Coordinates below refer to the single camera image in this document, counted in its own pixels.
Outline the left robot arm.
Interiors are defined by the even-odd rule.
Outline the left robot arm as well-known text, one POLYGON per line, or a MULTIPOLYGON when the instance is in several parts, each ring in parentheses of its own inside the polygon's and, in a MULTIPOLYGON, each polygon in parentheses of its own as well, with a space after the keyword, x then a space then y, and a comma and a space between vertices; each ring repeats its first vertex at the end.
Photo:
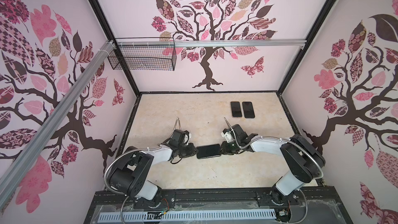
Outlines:
POLYGON ((151 205, 161 202, 161 188, 147 179, 152 166, 193 157, 198 149, 190 143, 191 133, 174 130, 157 148, 129 147, 105 170, 106 188, 129 198, 144 199, 151 205))

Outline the silver-edged black phone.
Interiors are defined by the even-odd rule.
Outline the silver-edged black phone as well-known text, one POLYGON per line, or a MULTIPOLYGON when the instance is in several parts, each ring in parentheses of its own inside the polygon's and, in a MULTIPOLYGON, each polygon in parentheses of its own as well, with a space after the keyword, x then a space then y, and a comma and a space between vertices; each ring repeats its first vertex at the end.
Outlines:
POLYGON ((198 147, 197 159, 207 159, 221 156, 220 144, 206 145, 198 147))

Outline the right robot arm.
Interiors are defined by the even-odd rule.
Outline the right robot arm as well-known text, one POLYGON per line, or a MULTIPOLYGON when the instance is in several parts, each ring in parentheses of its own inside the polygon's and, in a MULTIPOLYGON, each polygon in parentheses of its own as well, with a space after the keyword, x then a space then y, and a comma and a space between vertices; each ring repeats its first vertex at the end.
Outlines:
POLYGON ((229 126, 221 133, 224 138, 221 144, 222 155, 239 155, 243 152, 266 152, 282 156, 289 171, 271 188, 269 198, 274 205, 283 205, 294 191, 314 179, 323 178, 322 168, 325 158, 303 136, 295 134, 284 139, 271 136, 261 136, 252 133, 248 135, 240 125, 229 126))

